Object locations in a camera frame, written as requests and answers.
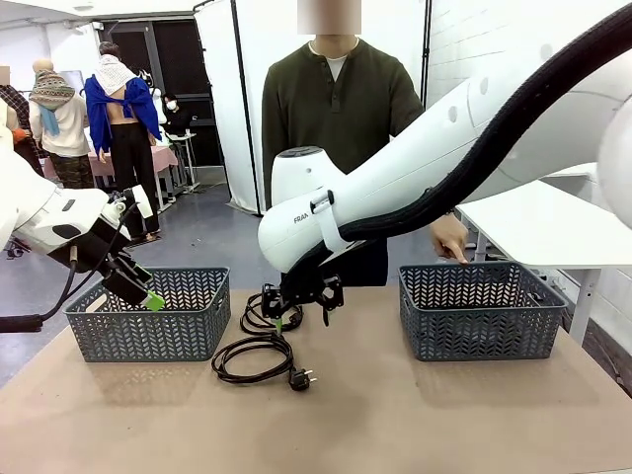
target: pink tablecloth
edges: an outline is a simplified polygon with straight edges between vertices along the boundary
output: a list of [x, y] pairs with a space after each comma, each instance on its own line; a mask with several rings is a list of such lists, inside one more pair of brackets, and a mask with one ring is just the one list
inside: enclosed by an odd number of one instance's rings
[[[178, 159], [174, 152], [167, 146], [152, 146], [151, 154], [154, 159], [154, 171], [160, 173], [167, 169], [169, 166], [178, 166]], [[94, 176], [114, 176], [115, 169], [112, 166], [112, 158], [110, 153], [106, 154], [106, 163], [101, 163], [95, 153], [88, 155], [90, 158], [90, 167], [92, 168], [92, 174]], [[57, 178], [57, 174], [52, 166], [52, 162], [46, 159], [43, 166], [44, 175], [52, 180]]]

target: plaid shirt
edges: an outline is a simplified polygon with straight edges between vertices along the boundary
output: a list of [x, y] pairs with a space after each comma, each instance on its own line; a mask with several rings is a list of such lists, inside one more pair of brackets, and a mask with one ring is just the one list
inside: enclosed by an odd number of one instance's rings
[[[16, 91], [13, 86], [0, 86], [0, 98], [6, 102], [11, 109], [16, 111], [18, 120], [20, 121], [20, 128], [22, 130], [31, 131], [31, 123], [29, 122], [29, 101]], [[27, 138], [27, 140], [31, 144], [31, 148], [38, 159], [42, 160], [48, 157], [48, 153], [37, 148], [32, 138]]]

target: man's hand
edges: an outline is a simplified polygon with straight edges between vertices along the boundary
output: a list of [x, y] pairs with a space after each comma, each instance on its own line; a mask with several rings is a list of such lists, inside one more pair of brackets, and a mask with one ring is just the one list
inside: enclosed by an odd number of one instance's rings
[[440, 217], [431, 224], [431, 235], [436, 253], [440, 257], [456, 259], [462, 265], [468, 263], [465, 258], [467, 234], [467, 228], [454, 214]]

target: basket rim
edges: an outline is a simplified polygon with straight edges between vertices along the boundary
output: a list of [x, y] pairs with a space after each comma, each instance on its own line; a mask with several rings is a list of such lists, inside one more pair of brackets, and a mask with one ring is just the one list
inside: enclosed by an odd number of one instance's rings
[[[507, 261], [507, 262], [472, 262], [469, 263], [468, 267], [505, 267], [507, 265], [515, 265], [520, 267], [523, 271], [529, 272], [534, 278], [537, 278], [537, 275], [532, 272], [530, 269], [525, 267], [520, 262], [515, 261]], [[446, 267], [455, 267], [460, 266], [460, 264], [427, 264], [427, 265], [405, 265], [399, 268], [399, 286], [400, 289], [403, 288], [406, 291], [406, 296], [411, 302], [414, 302], [413, 296], [411, 295], [411, 291], [408, 288], [408, 285], [403, 282], [403, 273], [405, 270], [412, 269], [429, 269], [429, 268], [446, 268]], [[546, 305], [546, 306], [492, 306], [492, 307], [484, 307], [478, 309], [472, 308], [453, 308], [453, 309], [422, 309], [417, 307], [417, 305], [413, 304], [414, 308], [417, 311], [423, 313], [438, 313], [438, 312], [450, 312], [450, 313], [471, 313], [472, 311], [503, 311], [503, 312], [516, 312], [516, 311], [524, 311], [530, 310], [535, 311], [536, 309], [565, 309], [568, 307], [569, 303], [562, 298], [559, 294], [557, 294], [553, 288], [549, 287], [546, 284], [541, 285], [544, 291], [546, 291], [550, 296], [555, 298], [557, 301], [560, 301], [559, 305]]]
[[[145, 270], [148, 271], [174, 271], [174, 270], [181, 270], [181, 271], [195, 271], [195, 270], [215, 270], [215, 271], [223, 271], [224, 275], [223, 278], [221, 280], [221, 283], [218, 285], [218, 288], [221, 288], [226, 281], [228, 280], [228, 277], [230, 275], [230, 268], [229, 267], [143, 267]], [[93, 312], [93, 313], [88, 313], [86, 311], [70, 311], [72, 306], [76, 305], [81, 298], [83, 298], [87, 293], [89, 293], [90, 291], [92, 291], [93, 289], [95, 289], [97, 286], [101, 285], [101, 282], [103, 281], [103, 278], [99, 278], [97, 281], [95, 281], [93, 284], [91, 284], [89, 287], [87, 287], [86, 289], [84, 289], [81, 294], [79, 294], [78, 296], [76, 296], [75, 298], [73, 298], [73, 300], [71, 302], [69, 302], [68, 304], [65, 305], [65, 307], [62, 309], [63, 314], [66, 317], [75, 317], [75, 316], [86, 316], [86, 315], [93, 315], [93, 314], [98, 314], [100, 316], [120, 316], [120, 315], [124, 315], [124, 316], [128, 316], [128, 315], [138, 315], [138, 316], [147, 316], [147, 315], [162, 315], [162, 316], [170, 316], [174, 313], [177, 314], [183, 314], [183, 315], [195, 315], [195, 314], [199, 314], [203, 311], [206, 311], [208, 308], [210, 308], [214, 303], [215, 303], [215, 298], [217, 297], [217, 293], [218, 291], [215, 292], [215, 294], [213, 294], [213, 297], [210, 299], [210, 302], [203, 307], [202, 309], [197, 309], [195, 311], [192, 310], [161, 310], [161, 311], [119, 311], [119, 312], [113, 312], [113, 311], [103, 311], [103, 312]]]

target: seated person in black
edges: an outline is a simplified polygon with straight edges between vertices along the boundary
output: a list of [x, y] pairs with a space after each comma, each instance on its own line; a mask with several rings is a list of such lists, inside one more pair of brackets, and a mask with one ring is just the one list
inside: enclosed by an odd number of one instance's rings
[[170, 135], [186, 135], [187, 128], [191, 125], [191, 113], [178, 105], [178, 100], [173, 94], [165, 94], [162, 100], [165, 103], [167, 117], [167, 123], [163, 125], [165, 131]]

